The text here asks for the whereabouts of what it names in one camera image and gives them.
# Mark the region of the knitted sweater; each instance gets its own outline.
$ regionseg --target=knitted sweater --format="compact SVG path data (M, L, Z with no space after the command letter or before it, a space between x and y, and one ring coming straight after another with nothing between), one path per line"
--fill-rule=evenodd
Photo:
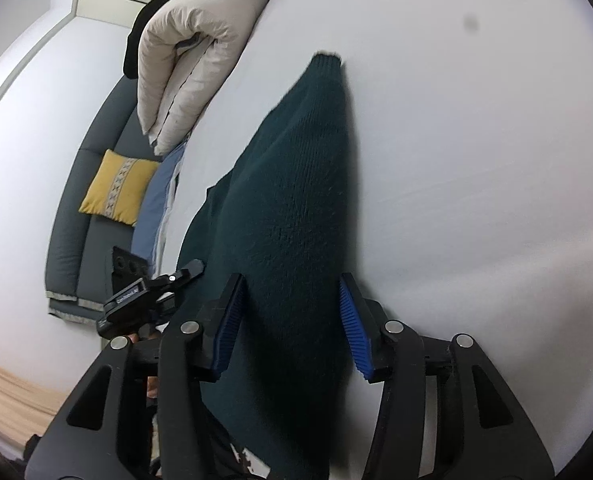
M348 130L338 57L317 54L208 190L179 267L206 263L189 316L232 272L248 285L230 367L204 402L273 472L327 480L347 360L337 283L347 246Z

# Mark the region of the bed mattress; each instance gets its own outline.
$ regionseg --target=bed mattress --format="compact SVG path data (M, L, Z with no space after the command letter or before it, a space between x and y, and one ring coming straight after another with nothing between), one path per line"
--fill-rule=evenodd
M592 7L270 0L188 141L164 272L318 50L347 79L348 270L420 334L474 336L560 470L593 429ZM361 477L380 398L356 372L335 478Z

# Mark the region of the black bracket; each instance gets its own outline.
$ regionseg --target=black bracket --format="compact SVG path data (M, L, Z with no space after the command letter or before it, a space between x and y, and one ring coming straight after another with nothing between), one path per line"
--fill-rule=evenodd
M97 333L105 339L136 333L146 324L164 324L176 312L167 308L167 296L184 287L203 274L201 260L192 260L174 274L163 274L157 278L139 278L130 282L103 306L103 315L97 320ZM113 271L113 282L116 280Z
M419 477L426 376L437 377L434 470L424 480L551 480L550 457L528 415L467 334L421 337L341 276L344 327L357 367L384 382L364 480Z
M191 279L192 272L186 271L179 271L179 280ZM147 286L132 295L136 297L134 312L121 313L114 326L131 330L142 324L135 313L149 316L143 298L156 299L158 282L137 283ZM115 308L121 307L124 302L116 298ZM157 416L161 468L166 477L220 478L212 448L214 421L203 405L200 381L214 382L227 368L245 298L244 277L233 274L221 297L206 302L196 316L180 308L161 338L133 344L124 335L114 337L39 441L26 479L156 480L148 472L152 438L148 376L159 378Z

